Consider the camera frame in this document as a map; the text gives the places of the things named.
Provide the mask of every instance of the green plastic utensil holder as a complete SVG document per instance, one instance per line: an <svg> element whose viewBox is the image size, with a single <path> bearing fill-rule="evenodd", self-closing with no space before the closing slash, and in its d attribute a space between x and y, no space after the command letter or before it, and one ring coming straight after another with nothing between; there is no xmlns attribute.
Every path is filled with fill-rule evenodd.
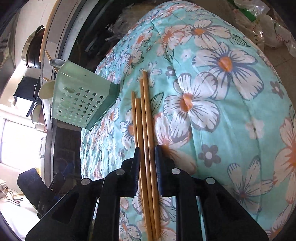
<svg viewBox="0 0 296 241"><path fill-rule="evenodd" d="M91 130L116 102L120 85L67 60L57 72L52 117Z"/></svg>

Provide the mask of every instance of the floral fabric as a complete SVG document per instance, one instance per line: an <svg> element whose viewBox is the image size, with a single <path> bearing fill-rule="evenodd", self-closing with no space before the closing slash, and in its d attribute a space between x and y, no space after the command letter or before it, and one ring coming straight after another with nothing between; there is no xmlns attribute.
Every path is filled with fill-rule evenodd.
<svg viewBox="0 0 296 241"><path fill-rule="evenodd" d="M96 73L121 91L102 121L82 130L82 177L104 178L133 156L131 91L140 96L144 70L155 144L194 177L217 179L272 240L296 200L291 101L256 45L192 3L150 11L98 66ZM175 199L159 202L161 240L175 240ZM139 192L121 200L120 240L147 240Z"/></svg>

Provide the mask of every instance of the vent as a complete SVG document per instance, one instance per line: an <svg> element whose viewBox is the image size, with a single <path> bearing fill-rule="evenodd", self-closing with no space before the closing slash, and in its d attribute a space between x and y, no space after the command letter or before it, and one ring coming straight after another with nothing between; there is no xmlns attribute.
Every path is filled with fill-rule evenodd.
<svg viewBox="0 0 296 241"><path fill-rule="evenodd" d="M0 70L4 66L6 60L9 56L9 39L10 39L11 32L9 32L4 38L0 40Z"/></svg>

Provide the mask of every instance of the metal pot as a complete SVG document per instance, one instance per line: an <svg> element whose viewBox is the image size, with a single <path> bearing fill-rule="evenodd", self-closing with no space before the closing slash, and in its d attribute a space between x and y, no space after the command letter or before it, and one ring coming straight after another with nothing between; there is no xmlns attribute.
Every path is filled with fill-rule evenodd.
<svg viewBox="0 0 296 241"><path fill-rule="evenodd" d="M41 42L44 35L45 28L43 25L39 26L27 39L24 48L22 49L22 60L26 62L28 68L41 69L41 62L39 61L39 54L41 49Z"/></svg>

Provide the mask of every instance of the bright window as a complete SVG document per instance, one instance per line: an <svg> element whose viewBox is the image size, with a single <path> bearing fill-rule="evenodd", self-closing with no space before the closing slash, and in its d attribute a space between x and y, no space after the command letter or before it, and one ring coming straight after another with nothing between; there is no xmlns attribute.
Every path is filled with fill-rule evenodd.
<svg viewBox="0 0 296 241"><path fill-rule="evenodd" d="M27 171L40 168L41 139L44 133L5 120L1 140L1 163Z"/></svg>

